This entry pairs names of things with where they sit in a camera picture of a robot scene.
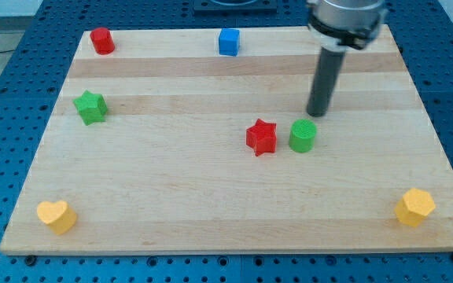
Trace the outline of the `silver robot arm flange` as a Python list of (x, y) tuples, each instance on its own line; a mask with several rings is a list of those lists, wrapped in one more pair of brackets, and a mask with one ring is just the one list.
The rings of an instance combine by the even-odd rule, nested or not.
[(364, 50), (380, 34), (385, 0), (307, 0), (308, 29), (333, 52)]

